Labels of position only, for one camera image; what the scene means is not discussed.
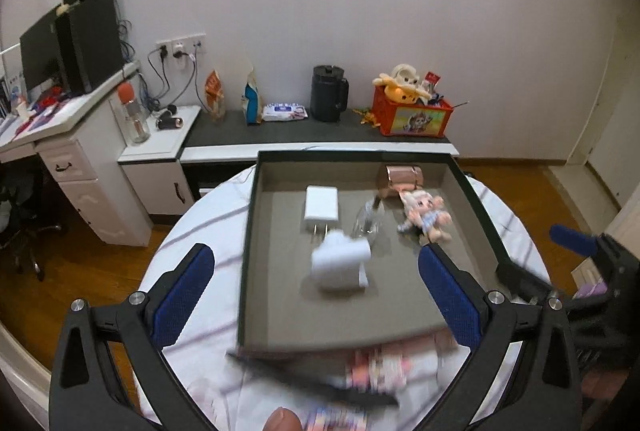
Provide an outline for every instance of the black pitcher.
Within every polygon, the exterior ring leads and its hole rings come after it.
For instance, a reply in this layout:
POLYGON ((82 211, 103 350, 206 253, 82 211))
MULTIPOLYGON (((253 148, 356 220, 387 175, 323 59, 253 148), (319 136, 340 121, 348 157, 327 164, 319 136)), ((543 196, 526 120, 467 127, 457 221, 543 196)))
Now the black pitcher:
POLYGON ((340 112, 347 109, 349 82, 344 70, 337 66, 314 68, 311 81, 311 115, 322 122, 340 121, 340 112))

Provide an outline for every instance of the round table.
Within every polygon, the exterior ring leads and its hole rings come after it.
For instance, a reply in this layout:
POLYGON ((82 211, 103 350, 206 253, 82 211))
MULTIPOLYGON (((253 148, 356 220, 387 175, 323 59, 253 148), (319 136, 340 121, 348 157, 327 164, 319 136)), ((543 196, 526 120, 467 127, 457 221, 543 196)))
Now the round table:
MULTIPOLYGON (((236 346, 242 247, 254 167, 246 169, 201 198, 178 221, 151 260, 140 290, 148 291, 160 275, 173 270, 194 243, 205 243, 216 257, 215 273, 175 345, 163 349, 175 375, 220 431, 259 431, 277 407, 302 420, 322 401, 278 382, 252 375, 225 357, 236 346)), ((542 258, 522 222, 484 184, 468 179, 490 215, 502 242, 519 265, 548 281, 542 258)), ((510 345, 496 381, 476 419, 490 414, 504 390, 519 343, 510 345)), ((469 349, 440 351, 433 346, 412 357, 407 387, 397 394, 399 408, 369 416, 371 431, 410 431, 433 407, 465 361, 469 349)), ((140 390, 142 413, 158 421, 140 390)))

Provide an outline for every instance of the blue gripper pad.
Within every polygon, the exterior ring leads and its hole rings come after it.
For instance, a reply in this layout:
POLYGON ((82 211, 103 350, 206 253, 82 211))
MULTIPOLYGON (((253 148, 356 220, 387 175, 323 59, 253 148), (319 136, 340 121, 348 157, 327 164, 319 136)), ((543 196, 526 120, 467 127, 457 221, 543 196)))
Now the blue gripper pad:
POLYGON ((552 225, 551 229, 549 229, 549 237, 552 242, 584 257, 596 255, 598 252, 595 236, 574 231, 564 225, 557 223, 552 225))
MULTIPOLYGON (((198 243, 194 245, 174 271, 165 273, 168 275, 167 279, 172 279, 172 275, 179 272, 178 269, 189 258, 190 262, 186 264, 186 268, 175 280, 175 283, 169 286, 166 296, 153 313, 151 340, 159 349, 173 345, 178 340, 180 332, 187 324, 191 312, 213 276, 215 265, 213 251, 206 245, 198 243)), ((160 287, 159 291, 161 292, 162 285, 160 283, 163 279, 164 274, 149 294, 153 294, 156 286, 160 287)))
POLYGON ((474 351, 482 338, 478 310, 428 245, 418 255, 418 271, 458 344, 474 351))

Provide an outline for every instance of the black countertop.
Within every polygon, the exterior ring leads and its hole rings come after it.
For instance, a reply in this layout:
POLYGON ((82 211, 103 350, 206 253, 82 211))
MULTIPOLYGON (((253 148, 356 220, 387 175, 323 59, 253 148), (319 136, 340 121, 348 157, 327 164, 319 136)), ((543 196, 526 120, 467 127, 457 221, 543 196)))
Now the black countertop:
POLYGON ((263 122, 248 126, 242 112, 227 112, 222 122, 213 122, 201 112, 184 142, 185 148, 195 146, 231 146, 236 144, 273 144, 283 142, 429 142, 448 144, 446 137, 385 137, 370 124, 360 124, 361 116, 351 110, 343 112, 340 122, 320 122, 315 119, 288 122, 263 122))

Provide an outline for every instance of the red box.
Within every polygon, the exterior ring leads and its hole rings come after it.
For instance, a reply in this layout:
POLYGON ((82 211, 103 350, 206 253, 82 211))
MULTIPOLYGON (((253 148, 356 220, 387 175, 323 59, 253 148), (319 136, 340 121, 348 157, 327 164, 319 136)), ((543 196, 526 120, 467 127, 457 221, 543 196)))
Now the red box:
POLYGON ((400 104, 389 100, 384 87, 377 86, 373 94, 372 113, 380 123, 382 135, 413 135, 414 137, 444 137, 453 108, 444 99, 438 106, 400 104))

